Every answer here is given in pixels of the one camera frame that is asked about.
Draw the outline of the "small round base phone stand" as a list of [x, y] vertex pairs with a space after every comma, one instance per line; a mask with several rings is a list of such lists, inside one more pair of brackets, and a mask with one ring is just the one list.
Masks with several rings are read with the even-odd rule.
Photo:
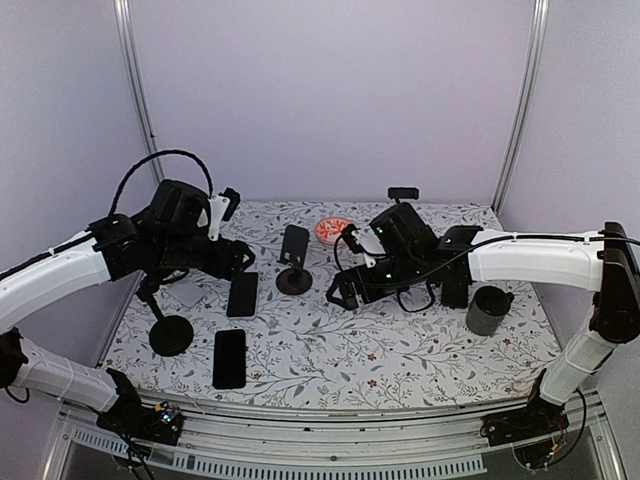
[[286, 268], [276, 278], [276, 287], [282, 294], [301, 295], [312, 286], [313, 278], [304, 268], [309, 238], [305, 228], [296, 225], [285, 228], [279, 262]]

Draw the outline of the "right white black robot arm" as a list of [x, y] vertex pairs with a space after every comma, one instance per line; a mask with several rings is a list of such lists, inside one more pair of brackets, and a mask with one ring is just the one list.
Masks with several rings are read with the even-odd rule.
[[339, 236], [364, 262], [341, 269], [326, 293], [345, 310], [419, 284], [442, 287], [446, 306], [466, 306], [473, 282], [524, 281], [565, 285], [593, 295], [588, 318], [563, 352], [537, 376], [520, 409], [483, 418], [481, 435], [502, 445], [565, 429], [564, 407], [574, 391], [639, 335], [639, 268], [634, 240], [608, 222], [581, 234], [507, 233], [459, 225], [437, 236], [413, 206], [398, 202], [367, 227]]

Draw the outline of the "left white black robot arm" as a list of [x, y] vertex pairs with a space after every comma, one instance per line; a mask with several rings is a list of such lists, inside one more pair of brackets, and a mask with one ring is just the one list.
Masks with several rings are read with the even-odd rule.
[[255, 260], [250, 247], [221, 236], [240, 195], [228, 188], [206, 193], [164, 180], [148, 207], [136, 215], [109, 213], [66, 243], [1, 275], [1, 385], [37, 390], [96, 412], [98, 427], [127, 439], [176, 445], [183, 416], [177, 406], [143, 405], [122, 372], [90, 368], [54, 354], [25, 338], [17, 327], [27, 316], [78, 291], [116, 282], [133, 273], [144, 277], [136, 292], [155, 322], [149, 344], [161, 357], [185, 352], [194, 338], [191, 323], [165, 315], [154, 295], [177, 271], [198, 270], [232, 280]]

